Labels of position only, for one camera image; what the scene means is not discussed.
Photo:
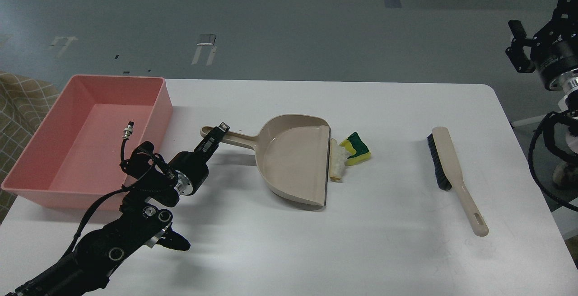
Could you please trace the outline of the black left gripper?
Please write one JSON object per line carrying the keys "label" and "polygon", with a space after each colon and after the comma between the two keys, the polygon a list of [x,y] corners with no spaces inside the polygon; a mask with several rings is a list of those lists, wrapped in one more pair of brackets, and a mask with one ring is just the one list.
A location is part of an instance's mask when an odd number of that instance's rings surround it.
{"label": "black left gripper", "polygon": [[222,122],[211,129],[211,139],[203,139],[192,151],[177,153],[169,162],[169,166],[179,176],[178,189],[181,195],[190,196],[196,193],[208,177],[207,162],[216,150],[216,142],[221,142],[229,132],[229,125]]}

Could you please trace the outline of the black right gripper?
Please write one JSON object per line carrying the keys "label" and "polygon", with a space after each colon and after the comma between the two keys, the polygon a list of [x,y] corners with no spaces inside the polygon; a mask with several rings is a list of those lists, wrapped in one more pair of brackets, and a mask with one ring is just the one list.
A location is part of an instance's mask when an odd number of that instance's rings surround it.
{"label": "black right gripper", "polygon": [[[559,76],[577,69],[577,0],[558,0],[551,20],[529,39],[520,20],[509,20],[512,33],[506,55],[520,73],[539,72],[544,88],[562,89]],[[524,52],[531,48],[531,60]]]}

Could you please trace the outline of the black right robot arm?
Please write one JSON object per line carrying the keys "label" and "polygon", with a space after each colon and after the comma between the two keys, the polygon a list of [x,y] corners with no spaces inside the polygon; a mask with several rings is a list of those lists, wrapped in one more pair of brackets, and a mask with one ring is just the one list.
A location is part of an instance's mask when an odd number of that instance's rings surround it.
{"label": "black right robot arm", "polygon": [[566,209],[577,211],[575,205],[542,185],[536,175],[533,157],[537,140],[543,138],[551,154],[568,164],[577,164],[577,148],[567,153],[557,146],[555,139],[555,128],[559,124],[567,127],[572,139],[577,137],[577,0],[558,0],[551,20],[532,37],[527,35],[518,20],[508,21],[508,27],[513,37],[505,53],[514,69],[520,73],[537,71],[546,90],[565,94],[566,110],[547,113],[534,131],[528,151],[531,176],[547,197]]}

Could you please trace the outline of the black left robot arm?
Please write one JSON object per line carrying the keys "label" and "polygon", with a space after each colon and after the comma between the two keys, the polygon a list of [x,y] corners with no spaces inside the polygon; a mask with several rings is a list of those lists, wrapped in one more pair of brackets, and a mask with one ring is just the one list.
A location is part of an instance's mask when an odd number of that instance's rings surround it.
{"label": "black left robot arm", "polygon": [[[156,245],[188,251],[190,242],[172,228],[171,208],[181,196],[196,193],[208,177],[208,160],[229,132],[229,125],[211,127],[192,151],[182,151],[166,162],[145,141],[129,158],[125,147],[134,124],[124,129],[120,168],[135,181],[97,199],[81,218],[72,242],[51,267],[27,281],[11,296],[82,296],[107,287],[110,276],[142,246]],[[100,205],[123,194],[118,219],[103,228],[83,234],[85,226]]]}

